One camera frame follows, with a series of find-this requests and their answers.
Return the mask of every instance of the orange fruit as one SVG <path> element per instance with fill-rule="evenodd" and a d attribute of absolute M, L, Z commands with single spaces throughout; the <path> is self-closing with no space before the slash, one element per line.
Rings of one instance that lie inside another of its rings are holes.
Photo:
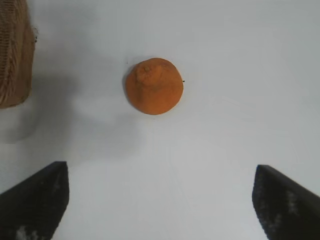
<path fill-rule="evenodd" d="M 131 104 L 145 114 L 168 112 L 180 100 L 184 85 L 168 60 L 152 58 L 137 64 L 127 76 L 125 90 Z"/>

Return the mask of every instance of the white background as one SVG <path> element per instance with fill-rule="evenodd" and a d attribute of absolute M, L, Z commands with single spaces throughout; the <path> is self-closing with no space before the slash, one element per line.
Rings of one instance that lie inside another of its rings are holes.
<path fill-rule="evenodd" d="M 0 145 L 0 192 L 68 161 L 54 240 L 266 240 L 269 164 L 320 194 L 318 0 L 34 0 L 36 129 Z M 184 83 L 170 112 L 127 101 L 151 57 Z"/>

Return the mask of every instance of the basket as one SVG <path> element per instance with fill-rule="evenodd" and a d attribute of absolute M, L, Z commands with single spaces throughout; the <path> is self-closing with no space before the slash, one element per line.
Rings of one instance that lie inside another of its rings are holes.
<path fill-rule="evenodd" d="M 0 0 L 0 109 L 31 92 L 35 35 L 26 0 Z"/>

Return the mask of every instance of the woven basket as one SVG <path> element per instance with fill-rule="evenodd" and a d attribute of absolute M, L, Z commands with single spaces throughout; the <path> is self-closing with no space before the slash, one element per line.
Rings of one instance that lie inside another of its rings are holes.
<path fill-rule="evenodd" d="M 0 109 L 28 98 L 34 51 L 27 1 L 0 0 Z"/>

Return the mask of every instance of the white surface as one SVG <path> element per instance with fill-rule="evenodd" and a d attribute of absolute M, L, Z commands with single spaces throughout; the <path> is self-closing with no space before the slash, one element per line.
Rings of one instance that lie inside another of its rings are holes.
<path fill-rule="evenodd" d="M 36 131 L 0 146 L 0 192 L 66 160 L 55 240 L 265 240 L 251 191 L 269 164 L 320 194 L 320 2 L 35 0 Z M 160 116 L 122 81 L 149 57 L 185 80 Z"/>

